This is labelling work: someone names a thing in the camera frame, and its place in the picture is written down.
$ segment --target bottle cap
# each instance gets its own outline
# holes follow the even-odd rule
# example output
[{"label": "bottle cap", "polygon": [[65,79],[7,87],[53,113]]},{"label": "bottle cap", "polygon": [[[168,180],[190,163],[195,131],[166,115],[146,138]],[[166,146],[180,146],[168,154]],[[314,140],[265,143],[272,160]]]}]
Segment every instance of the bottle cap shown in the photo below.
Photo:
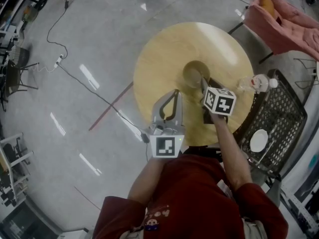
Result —
[{"label": "bottle cap", "polygon": [[278,87],[278,81],[277,81],[276,79],[270,79],[270,80],[269,80],[269,86],[270,86],[271,88],[276,88],[276,87]]}]

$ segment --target wire rack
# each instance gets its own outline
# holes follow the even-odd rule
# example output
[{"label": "wire rack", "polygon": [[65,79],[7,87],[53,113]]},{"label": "wire rack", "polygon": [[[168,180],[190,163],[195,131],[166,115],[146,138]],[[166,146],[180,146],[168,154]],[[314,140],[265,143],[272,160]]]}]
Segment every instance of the wire rack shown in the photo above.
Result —
[{"label": "wire rack", "polygon": [[[250,113],[239,130],[241,134],[236,131],[235,136],[239,146],[249,156],[251,165],[276,177],[300,137],[307,113],[279,70],[269,71],[268,76],[278,80],[278,87],[255,97]],[[268,142],[261,152],[253,152],[250,140],[260,129],[267,131]]]}]

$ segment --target cartoon character print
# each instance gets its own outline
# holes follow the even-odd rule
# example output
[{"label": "cartoon character print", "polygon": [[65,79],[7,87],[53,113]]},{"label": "cartoon character print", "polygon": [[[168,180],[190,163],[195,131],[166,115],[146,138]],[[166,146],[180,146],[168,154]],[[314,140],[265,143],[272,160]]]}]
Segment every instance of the cartoon character print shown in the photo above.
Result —
[{"label": "cartoon character print", "polygon": [[164,219],[169,216],[169,206],[155,208],[150,210],[144,219],[145,231],[157,231],[160,226],[160,222],[164,222]]}]

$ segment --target red shirt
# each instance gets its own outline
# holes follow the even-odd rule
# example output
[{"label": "red shirt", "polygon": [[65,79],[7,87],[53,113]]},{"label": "red shirt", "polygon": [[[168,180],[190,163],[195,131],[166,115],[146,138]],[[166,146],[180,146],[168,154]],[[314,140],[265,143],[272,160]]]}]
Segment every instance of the red shirt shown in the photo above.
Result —
[{"label": "red shirt", "polygon": [[142,204],[106,197],[94,239],[118,239],[130,229],[144,226],[144,238],[243,239],[241,217],[261,221],[269,239],[284,239],[288,224],[279,209],[256,184],[233,192],[232,200],[217,186],[228,185],[215,158],[183,155],[167,163],[145,214]]}]

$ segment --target gray floor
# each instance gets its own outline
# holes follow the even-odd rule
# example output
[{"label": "gray floor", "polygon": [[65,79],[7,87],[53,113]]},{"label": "gray floor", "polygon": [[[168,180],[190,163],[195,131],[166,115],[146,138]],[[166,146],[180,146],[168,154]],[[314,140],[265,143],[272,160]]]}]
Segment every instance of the gray floor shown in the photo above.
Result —
[{"label": "gray floor", "polygon": [[[301,0],[289,1],[301,9]],[[313,9],[304,6],[317,19]],[[112,101],[132,82],[141,49],[161,29],[199,21],[229,31],[241,21],[244,10],[245,4],[238,0],[71,0],[50,40],[67,46],[69,55],[62,64],[70,73],[89,86],[80,70],[85,66],[100,85],[96,92]],[[48,0],[25,31],[23,46],[32,50],[30,63],[40,62],[40,66],[24,77],[39,90],[11,96],[0,119],[6,136],[22,131],[35,153],[27,192],[32,200],[63,230],[92,229],[105,196],[127,196],[146,163],[145,145],[112,110],[88,130],[108,106],[62,69],[52,71],[64,50],[48,44],[46,36],[63,11],[62,0]],[[270,49],[246,27],[233,36],[247,52],[255,73],[280,69],[304,100],[305,92],[293,82],[310,76],[293,58],[309,56],[289,52],[259,66],[258,60]],[[146,126],[132,88],[116,107],[136,125]],[[98,170],[93,171],[81,157]]]}]

